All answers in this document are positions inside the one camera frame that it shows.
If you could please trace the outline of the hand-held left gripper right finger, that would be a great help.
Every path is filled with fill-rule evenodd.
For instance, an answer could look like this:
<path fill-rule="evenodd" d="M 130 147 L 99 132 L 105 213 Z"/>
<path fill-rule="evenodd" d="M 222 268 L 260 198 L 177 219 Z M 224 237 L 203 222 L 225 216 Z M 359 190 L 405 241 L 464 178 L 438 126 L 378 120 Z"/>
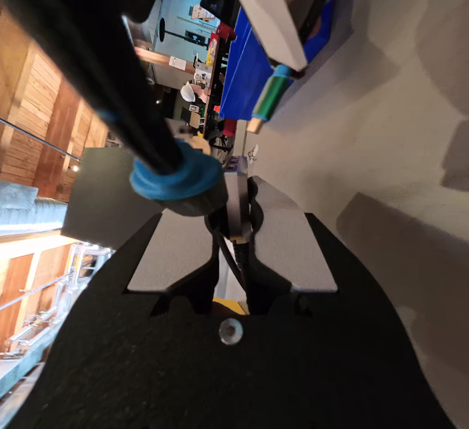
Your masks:
<path fill-rule="evenodd" d="M 335 294 L 338 286 L 302 208 L 255 175 L 248 179 L 252 234 L 246 294 L 252 315 L 267 314 L 282 296 Z"/>

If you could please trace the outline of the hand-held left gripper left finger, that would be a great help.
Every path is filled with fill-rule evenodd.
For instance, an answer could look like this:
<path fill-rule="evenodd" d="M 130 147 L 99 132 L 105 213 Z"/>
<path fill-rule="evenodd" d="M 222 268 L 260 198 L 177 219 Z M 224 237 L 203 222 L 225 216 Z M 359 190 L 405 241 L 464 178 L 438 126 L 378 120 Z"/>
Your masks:
<path fill-rule="evenodd" d="M 219 245 L 205 217 L 164 210 L 128 283 L 133 293 L 186 297 L 196 314 L 212 309 L 219 280 Z"/>

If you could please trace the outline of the silver HDMI switch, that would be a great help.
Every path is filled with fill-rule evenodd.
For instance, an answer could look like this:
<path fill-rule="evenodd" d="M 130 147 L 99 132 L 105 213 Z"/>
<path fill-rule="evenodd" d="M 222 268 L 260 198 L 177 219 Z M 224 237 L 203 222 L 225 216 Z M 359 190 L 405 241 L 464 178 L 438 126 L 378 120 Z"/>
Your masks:
<path fill-rule="evenodd" d="M 222 211 L 220 231 L 233 243 L 248 243 L 252 226 L 249 217 L 247 158 L 232 156 L 225 167 L 224 177 L 228 199 Z"/>

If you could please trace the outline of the grey desk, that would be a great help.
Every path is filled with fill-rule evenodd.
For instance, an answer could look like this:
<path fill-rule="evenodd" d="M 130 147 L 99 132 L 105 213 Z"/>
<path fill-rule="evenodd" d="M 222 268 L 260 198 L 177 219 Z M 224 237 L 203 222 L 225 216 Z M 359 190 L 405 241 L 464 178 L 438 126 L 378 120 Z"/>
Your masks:
<path fill-rule="evenodd" d="M 336 0 L 331 38 L 245 151 L 393 302 L 468 428 L 469 0 Z"/>

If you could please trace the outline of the blue plastic bin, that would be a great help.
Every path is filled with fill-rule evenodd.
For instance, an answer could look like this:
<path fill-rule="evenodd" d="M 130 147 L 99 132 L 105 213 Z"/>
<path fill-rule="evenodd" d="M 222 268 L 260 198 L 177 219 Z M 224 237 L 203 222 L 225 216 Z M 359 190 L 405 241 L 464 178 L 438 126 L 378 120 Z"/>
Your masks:
<path fill-rule="evenodd" d="M 249 121 L 273 70 L 249 20 L 240 9 L 231 43 L 219 117 Z"/>

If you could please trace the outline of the black shelf rack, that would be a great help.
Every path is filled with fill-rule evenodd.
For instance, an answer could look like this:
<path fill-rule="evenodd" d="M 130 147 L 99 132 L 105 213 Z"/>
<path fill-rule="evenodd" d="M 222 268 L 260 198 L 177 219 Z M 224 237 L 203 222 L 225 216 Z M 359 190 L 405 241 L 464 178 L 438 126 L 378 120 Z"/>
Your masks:
<path fill-rule="evenodd" d="M 232 27 L 220 22 L 215 32 L 211 33 L 208 47 L 206 65 L 212 67 L 210 83 L 208 85 L 208 98 L 204 105 L 204 125 L 203 136 L 208 129 L 208 123 L 213 117 L 215 107 L 220 107 L 222 92 L 225 82 L 225 75 L 227 69 L 227 60 L 231 42 L 236 39 L 236 33 Z"/>

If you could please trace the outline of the metal scaffold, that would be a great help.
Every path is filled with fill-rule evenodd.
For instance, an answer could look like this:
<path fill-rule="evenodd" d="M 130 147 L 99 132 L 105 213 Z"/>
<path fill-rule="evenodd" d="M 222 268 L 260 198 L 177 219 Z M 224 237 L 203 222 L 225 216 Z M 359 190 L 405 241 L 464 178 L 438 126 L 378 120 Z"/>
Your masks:
<path fill-rule="evenodd" d="M 25 286 L 1 298 L 1 360 L 19 360 L 51 338 L 113 254 L 85 242 L 35 253 Z"/>

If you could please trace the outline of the silver ventilation duct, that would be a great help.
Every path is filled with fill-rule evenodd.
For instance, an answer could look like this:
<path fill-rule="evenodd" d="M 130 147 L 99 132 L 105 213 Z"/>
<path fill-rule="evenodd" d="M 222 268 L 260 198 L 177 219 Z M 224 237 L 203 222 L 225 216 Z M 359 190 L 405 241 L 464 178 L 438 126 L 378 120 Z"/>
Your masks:
<path fill-rule="evenodd" d="M 67 203 L 38 196 L 38 188 L 0 182 L 0 234 L 9 236 L 61 229 Z"/>

